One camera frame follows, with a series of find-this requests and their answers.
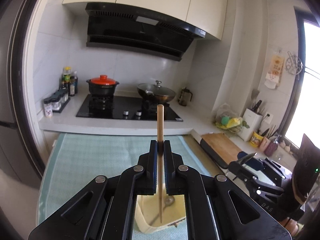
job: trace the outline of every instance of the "green ball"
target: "green ball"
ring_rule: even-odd
[[[229,116],[224,116],[224,117],[221,118],[221,124],[222,125],[227,125],[229,120],[230,120]]]

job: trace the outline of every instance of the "wooden cutting board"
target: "wooden cutting board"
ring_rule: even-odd
[[[226,165],[229,165],[232,161],[236,161],[238,153],[242,151],[224,133],[207,133],[201,135],[201,137]]]

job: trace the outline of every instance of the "electrical outlet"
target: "electrical outlet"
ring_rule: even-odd
[[[265,118],[263,119],[267,124],[271,124],[271,120],[273,118],[273,114],[266,112]]]

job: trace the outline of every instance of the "metal screw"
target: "metal screw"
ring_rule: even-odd
[[[222,175],[222,174],[219,174],[217,176],[217,181],[220,181],[220,182],[225,182],[227,180],[227,177]]]
[[[102,182],[105,182],[106,181],[106,177],[105,176],[102,176],[102,175],[99,175],[96,177],[96,182],[97,183],[102,183]]]
[[[178,167],[178,169],[179,169],[179,171],[187,171],[187,170],[188,170],[188,166],[186,166],[186,165],[180,165],[180,166]]]
[[[133,170],[134,170],[134,171],[143,171],[143,166],[141,166],[141,165],[136,165],[136,166],[133,167]]]

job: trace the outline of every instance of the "french press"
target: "french press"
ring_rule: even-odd
[[[193,94],[186,87],[181,90],[178,103],[181,106],[186,106],[189,101],[191,101]]]

